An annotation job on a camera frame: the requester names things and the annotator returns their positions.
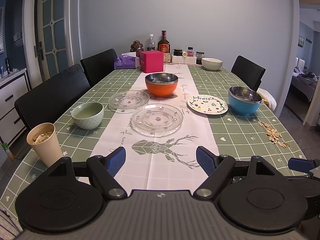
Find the white flat box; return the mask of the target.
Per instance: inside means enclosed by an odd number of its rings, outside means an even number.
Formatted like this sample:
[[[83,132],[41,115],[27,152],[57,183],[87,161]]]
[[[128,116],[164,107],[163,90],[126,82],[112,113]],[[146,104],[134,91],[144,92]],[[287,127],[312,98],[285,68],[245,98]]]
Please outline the white flat box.
[[[195,56],[175,56],[172,55],[171,62],[173,64],[196,64],[196,57]]]

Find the clear water bottle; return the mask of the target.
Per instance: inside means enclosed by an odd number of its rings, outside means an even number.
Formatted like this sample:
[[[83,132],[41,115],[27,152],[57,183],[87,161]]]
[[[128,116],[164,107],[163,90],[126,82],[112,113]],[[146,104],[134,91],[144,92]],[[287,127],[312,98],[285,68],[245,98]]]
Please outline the clear water bottle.
[[[152,51],[152,50],[155,50],[155,43],[153,40],[153,34],[150,34],[147,42],[147,51]]]

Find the right black chair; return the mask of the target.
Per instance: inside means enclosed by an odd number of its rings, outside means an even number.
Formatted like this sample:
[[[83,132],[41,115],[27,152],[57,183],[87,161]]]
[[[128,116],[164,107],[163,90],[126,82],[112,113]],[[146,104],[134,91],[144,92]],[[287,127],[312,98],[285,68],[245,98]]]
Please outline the right black chair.
[[[231,72],[240,78],[251,90],[257,91],[266,69],[239,55]]]

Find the green ceramic bowl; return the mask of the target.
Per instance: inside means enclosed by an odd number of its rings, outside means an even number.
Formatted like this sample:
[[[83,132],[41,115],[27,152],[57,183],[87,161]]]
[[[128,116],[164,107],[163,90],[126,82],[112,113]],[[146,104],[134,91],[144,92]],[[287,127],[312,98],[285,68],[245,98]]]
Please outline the green ceramic bowl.
[[[71,112],[74,123],[85,130],[97,128],[104,117],[104,106],[99,102],[87,102],[75,107]]]

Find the brown liquor bottle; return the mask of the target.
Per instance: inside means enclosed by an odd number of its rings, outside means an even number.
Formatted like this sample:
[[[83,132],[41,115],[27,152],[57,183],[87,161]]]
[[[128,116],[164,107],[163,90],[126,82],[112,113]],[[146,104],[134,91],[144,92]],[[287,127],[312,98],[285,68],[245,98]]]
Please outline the brown liquor bottle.
[[[159,51],[163,53],[170,53],[170,42],[167,40],[167,31],[163,30],[161,34],[161,39],[157,44]]]

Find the blue steel bowl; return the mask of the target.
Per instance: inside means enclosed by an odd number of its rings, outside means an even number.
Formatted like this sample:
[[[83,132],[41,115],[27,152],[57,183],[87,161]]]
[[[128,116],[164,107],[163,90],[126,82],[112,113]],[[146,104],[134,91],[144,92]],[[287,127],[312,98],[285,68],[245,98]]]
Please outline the blue steel bowl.
[[[261,96],[246,87],[233,86],[228,91],[229,105],[240,115],[250,115],[257,111],[262,103]]]

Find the black lidded jar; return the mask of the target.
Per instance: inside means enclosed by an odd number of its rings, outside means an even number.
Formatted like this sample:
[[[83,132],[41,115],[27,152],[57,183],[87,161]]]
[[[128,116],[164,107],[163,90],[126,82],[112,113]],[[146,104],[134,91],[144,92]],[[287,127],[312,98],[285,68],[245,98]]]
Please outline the black lidded jar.
[[[174,49],[173,55],[174,55],[174,56],[182,56],[182,55],[183,55],[183,50],[181,50],[181,49]]]

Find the orange steel bowl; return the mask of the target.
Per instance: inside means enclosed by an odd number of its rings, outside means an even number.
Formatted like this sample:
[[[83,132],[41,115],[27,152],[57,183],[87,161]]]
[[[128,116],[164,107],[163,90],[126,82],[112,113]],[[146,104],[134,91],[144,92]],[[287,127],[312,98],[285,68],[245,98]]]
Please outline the orange steel bowl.
[[[158,98],[169,97],[177,88],[178,76],[170,73],[152,73],[145,77],[147,90]]]

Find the bed with grey bedding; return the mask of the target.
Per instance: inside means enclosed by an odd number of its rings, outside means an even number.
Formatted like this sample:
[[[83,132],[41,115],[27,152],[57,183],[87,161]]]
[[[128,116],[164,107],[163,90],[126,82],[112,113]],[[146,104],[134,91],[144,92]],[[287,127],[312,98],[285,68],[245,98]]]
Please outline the bed with grey bedding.
[[[293,69],[291,85],[305,95],[308,102],[311,102],[318,83],[318,76],[314,72],[305,74],[299,67]]]

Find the white deer table runner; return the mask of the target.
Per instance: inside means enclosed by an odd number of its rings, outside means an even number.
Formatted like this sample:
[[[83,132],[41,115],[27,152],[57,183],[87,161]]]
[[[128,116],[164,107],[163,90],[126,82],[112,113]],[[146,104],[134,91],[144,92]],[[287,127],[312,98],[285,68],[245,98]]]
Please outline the white deer table runner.
[[[196,161],[196,149],[204,146],[214,154],[219,151],[207,116],[187,106],[189,97],[198,94],[191,75],[194,68],[167,65],[165,71],[179,78],[177,88],[170,98],[149,101],[172,105],[182,112],[183,121],[176,132],[164,137],[146,136],[136,130],[130,113],[114,113],[95,145],[91,155],[107,156],[119,146],[125,148],[126,161],[115,179],[127,193],[133,189],[194,192],[207,178]]]

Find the small red label jar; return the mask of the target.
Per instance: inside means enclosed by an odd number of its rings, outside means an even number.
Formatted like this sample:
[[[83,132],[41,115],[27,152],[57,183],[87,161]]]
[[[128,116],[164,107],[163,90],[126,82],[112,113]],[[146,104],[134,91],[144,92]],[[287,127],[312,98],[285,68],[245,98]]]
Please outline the small red label jar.
[[[187,56],[188,56],[188,57],[193,57],[193,56],[194,56],[194,49],[193,49],[193,47],[188,47]]]

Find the far left black chair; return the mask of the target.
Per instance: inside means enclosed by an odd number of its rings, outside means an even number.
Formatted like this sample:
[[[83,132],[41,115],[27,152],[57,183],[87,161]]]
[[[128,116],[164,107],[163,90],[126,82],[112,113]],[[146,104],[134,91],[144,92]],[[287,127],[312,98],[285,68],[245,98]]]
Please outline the far left black chair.
[[[111,48],[80,60],[90,87],[95,86],[114,71],[114,61],[116,58],[116,51]]]

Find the large clear glass plate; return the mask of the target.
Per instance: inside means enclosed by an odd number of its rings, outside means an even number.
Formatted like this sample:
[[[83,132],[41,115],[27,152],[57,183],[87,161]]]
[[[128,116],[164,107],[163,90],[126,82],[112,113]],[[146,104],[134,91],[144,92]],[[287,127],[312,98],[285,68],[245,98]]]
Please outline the large clear glass plate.
[[[182,122],[182,112],[177,107],[164,103],[139,107],[131,116],[133,129],[150,137],[164,137],[175,133]]]

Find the white glass panel door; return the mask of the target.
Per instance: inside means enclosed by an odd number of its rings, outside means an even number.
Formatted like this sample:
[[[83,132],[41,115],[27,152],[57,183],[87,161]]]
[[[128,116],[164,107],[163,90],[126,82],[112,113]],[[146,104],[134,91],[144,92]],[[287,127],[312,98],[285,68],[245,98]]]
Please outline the white glass panel door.
[[[35,0],[36,48],[43,81],[67,69],[65,0]]]

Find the small clear glass plate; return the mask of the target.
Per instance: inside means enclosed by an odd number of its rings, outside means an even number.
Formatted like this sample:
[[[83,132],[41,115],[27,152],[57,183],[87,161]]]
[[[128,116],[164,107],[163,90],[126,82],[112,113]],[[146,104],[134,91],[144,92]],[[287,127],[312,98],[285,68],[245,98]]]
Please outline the small clear glass plate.
[[[149,94],[142,90],[127,90],[111,96],[108,104],[114,109],[132,110],[146,105],[149,100]]]

